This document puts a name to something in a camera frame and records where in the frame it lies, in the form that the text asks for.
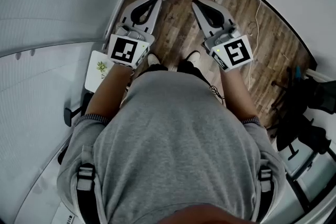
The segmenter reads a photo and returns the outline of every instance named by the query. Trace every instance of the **small white box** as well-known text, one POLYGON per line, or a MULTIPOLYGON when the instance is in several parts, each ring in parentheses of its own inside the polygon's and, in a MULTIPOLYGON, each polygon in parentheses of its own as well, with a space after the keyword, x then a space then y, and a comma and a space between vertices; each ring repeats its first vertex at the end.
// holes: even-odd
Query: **small white box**
POLYGON ((136 69, 149 47, 148 42, 112 34, 107 55, 114 63, 136 69))
POLYGON ((212 47, 210 56, 218 62, 224 71, 253 61, 253 53, 246 35, 232 38, 228 42, 212 47))

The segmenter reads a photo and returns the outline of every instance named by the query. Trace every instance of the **white cable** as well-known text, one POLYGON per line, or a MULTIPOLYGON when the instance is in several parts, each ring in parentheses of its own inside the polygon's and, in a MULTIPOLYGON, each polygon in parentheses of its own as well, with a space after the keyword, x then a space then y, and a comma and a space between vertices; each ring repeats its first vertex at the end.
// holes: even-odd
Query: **white cable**
MULTIPOLYGON (((257 31, 258 31, 258 32, 257 32, 257 46, 256 46, 256 48, 254 49, 253 54, 252 54, 252 55, 253 55, 253 58, 254 58, 254 53, 257 51, 258 46, 259 46, 259 24, 258 24, 257 15, 258 15, 260 6, 261 6, 261 0, 260 0, 260 2, 259 2, 259 6, 258 6, 258 8, 257 8, 257 12, 256 12, 256 16, 255 16, 256 24, 257 24, 257 31)), ((250 68, 249 68, 249 70, 248 70, 248 90, 250 90, 250 86, 251 86, 251 83, 250 83, 250 81, 251 81, 251 78, 250 78, 251 67, 252 67, 252 61, 250 62, 250 68)))

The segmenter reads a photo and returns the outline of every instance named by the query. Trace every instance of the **gray t-shirt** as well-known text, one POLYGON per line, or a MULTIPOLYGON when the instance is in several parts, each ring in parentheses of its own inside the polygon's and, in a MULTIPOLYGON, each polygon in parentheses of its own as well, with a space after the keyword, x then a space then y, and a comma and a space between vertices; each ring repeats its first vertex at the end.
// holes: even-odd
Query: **gray t-shirt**
POLYGON ((68 207, 83 146, 93 147, 101 202, 113 224, 153 224, 198 204, 248 220, 262 160, 272 169, 275 197, 285 184, 265 128, 243 125, 204 81, 185 73, 145 73, 106 127, 96 120, 75 127, 57 182, 68 207))

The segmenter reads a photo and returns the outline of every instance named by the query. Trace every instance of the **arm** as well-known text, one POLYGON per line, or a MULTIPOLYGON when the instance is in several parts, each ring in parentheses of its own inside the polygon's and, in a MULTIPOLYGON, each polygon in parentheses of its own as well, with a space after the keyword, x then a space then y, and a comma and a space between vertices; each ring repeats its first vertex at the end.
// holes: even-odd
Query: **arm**
POLYGON ((96 114, 109 120, 117 114, 132 69, 115 64, 94 93, 85 114, 96 114))
POLYGON ((220 70, 226 107, 240 120, 258 115, 251 96, 244 84, 239 69, 229 72, 220 70))

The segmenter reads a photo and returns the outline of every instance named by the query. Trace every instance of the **backpack strap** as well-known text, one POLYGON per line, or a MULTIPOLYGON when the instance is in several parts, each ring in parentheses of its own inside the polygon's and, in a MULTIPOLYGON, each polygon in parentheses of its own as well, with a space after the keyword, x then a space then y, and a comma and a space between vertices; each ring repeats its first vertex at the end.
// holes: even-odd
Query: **backpack strap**
POLYGON ((78 207, 85 224, 99 224, 95 196, 95 166, 90 163, 82 164, 77 172, 78 207))
POLYGON ((265 218, 272 204, 274 195, 274 182, 272 181, 272 178, 272 170, 267 166, 262 165, 258 174, 258 180, 260 181, 261 185, 261 195, 257 222, 261 222, 265 218))

